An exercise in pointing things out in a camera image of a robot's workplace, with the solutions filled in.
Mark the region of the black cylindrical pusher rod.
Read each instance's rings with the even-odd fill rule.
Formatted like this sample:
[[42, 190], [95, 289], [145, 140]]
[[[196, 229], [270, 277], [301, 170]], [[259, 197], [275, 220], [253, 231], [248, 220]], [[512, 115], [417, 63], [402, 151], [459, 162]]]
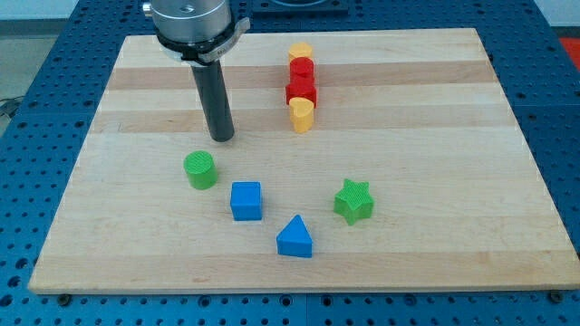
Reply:
[[226, 142], [235, 135], [235, 128], [227, 97], [227, 88], [220, 61], [192, 68], [210, 137]]

